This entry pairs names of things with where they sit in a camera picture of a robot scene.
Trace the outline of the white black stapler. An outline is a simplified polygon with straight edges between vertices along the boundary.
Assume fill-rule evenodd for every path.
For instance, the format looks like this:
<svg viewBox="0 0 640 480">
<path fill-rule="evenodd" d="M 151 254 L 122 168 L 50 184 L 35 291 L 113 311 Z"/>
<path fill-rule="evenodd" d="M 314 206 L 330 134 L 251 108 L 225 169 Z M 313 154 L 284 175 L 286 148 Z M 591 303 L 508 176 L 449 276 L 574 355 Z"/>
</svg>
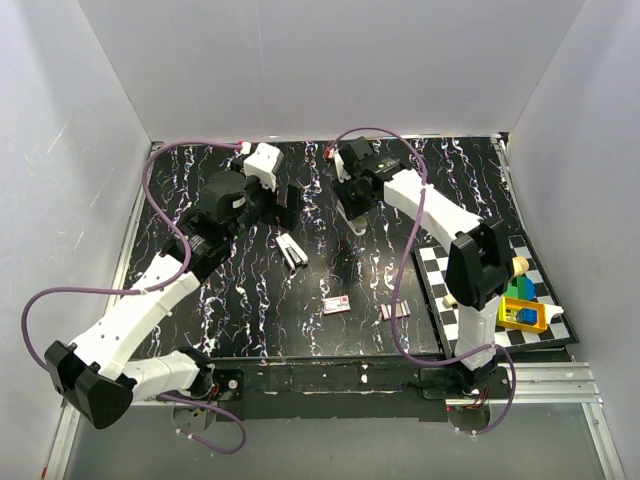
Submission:
<svg viewBox="0 0 640 480">
<path fill-rule="evenodd" d="M 291 271 L 308 264 L 308 256 L 288 233 L 279 235 L 276 238 L 276 244 Z"/>
</svg>

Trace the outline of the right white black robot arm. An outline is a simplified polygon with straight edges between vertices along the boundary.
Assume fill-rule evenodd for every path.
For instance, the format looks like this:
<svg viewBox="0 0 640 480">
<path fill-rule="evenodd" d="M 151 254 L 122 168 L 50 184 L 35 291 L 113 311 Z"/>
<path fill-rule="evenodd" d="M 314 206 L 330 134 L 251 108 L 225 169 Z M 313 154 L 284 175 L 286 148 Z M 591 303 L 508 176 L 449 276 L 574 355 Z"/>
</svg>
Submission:
<svg viewBox="0 0 640 480">
<path fill-rule="evenodd" d="M 326 155 L 337 174 L 331 187 L 338 211 L 355 234 L 365 233 L 366 213 L 384 202 L 413 218 L 414 231 L 426 230 L 444 248 L 445 284 L 458 304 L 459 337 L 453 358 L 436 365 L 457 367 L 452 383 L 460 395 L 479 395 L 496 369 L 496 315 L 515 274 L 503 221 L 466 211 L 428 183 L 425 165 L 383 157 L 363 137 Z"/>
</svg>

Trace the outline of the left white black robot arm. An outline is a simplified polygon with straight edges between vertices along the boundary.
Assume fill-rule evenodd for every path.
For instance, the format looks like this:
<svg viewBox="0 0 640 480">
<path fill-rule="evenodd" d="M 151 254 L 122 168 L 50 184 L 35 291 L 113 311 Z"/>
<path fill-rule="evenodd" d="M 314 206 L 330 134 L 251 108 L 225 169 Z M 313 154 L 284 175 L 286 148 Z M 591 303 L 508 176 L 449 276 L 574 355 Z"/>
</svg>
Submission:
<svg viewBox="0 0 640 480">
<path fill-rule="evenodd" d="M 172 310 L 230 258 L 234 241 L 257 223 L 293 230 L 302 208 L 299 186 L 286 202 L 256 176 L 213 174 L 199 200 L 177 224 L 184 242 L 170 240 L 135 283 L 142 294 L 125 295 L 90 329 L 68 344 L 53 342 L 44 354 L 55 390 L 95 428 L 104 429 L 138 400 L 181 391 L 193 400 L 209 396 L 213 362 L 192 347 L 132 360 L 142 341 Z"/>
</svg>

